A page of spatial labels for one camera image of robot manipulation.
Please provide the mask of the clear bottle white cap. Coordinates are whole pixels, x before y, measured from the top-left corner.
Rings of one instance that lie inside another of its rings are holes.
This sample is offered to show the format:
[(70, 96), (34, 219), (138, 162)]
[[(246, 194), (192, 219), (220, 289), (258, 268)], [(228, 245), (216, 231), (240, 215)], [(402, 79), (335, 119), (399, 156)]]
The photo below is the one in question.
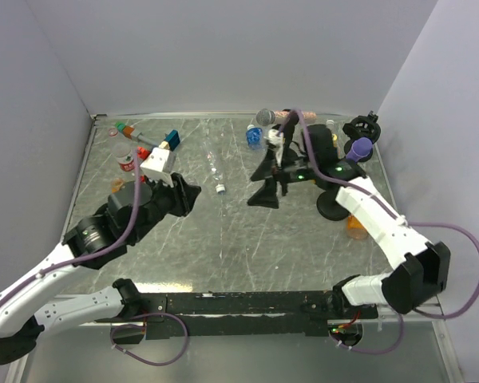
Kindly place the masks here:
[(225, 195), (227, 188), (224, 178), (224, 166), (221, 159), (221, 133), (213, 128), (210, 120), (201, 122), (202, 137), (199, 145), (204, 161), (207, 166), (208, 174), (213, 181), (213, 185), (217, 195)]

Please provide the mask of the orange bottle with barcode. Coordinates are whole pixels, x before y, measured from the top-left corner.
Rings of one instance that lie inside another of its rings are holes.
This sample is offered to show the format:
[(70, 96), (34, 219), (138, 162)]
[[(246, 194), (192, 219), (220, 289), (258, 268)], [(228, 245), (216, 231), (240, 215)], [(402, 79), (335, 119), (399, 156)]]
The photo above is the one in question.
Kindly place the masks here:
[(111, 192), (112, 193), (118, 192), (119, 190), (122, 189), (124, 184), (125, 184), (125, 181), (122, 178), (113, 179), (110, 183)]

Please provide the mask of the red label water bottle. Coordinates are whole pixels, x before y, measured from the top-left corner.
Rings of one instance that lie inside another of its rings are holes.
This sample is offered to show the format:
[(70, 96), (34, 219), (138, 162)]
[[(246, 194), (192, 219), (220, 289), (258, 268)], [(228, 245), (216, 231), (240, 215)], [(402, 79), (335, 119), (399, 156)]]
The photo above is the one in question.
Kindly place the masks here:
[(132, 148), (123, 142), (115, 143), (111, 150), (113, 157), (123, 172), (132, 172), (135, 168)]

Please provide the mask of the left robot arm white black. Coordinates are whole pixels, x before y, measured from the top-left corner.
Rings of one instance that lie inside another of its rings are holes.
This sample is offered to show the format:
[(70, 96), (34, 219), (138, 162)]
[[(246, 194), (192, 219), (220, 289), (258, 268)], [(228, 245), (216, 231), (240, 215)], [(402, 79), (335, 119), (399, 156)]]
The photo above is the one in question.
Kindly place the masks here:
[(125, 255), (166, 215), (185, 217), (192, 211), (201, 188), (179, 173), (171, 178), (172, 186), (126, 183), (0, 293), (0, 365), (27, 355), (49, 334), (101, 319), (131, 321), (139, 316), (142, 298), (130, 279), (120, 278), (103, 290), (62, 302), (53, 298), (80, 277)]

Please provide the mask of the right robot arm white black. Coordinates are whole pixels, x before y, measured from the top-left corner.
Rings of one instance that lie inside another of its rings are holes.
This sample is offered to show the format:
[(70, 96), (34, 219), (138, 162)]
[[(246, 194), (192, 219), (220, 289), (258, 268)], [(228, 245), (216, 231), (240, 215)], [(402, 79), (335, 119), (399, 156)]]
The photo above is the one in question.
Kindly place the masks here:
[(442, 292), (449, 271), (449, 248), (442, 242), (431, 243), (415, 231), (385, 201), (360, 166), (339, 158), (326, 126), (312, 125), (302, 137), (303, 155), (289, 156), (283, 133), (269, 130), (266, 156), (251, 176), (251, 181), (260, 181), (262, 186), (247, 203), (276, 209), (278, 196), (287, 194), (288, 184), (313, 180), (323, 190), (322, 216), (332, 221), (353, 216), (378, 244), (392, 271), (354, 275), (335, 285), (334, 312), (349, 318), (360, 306), (382, 304), (408, 314)]

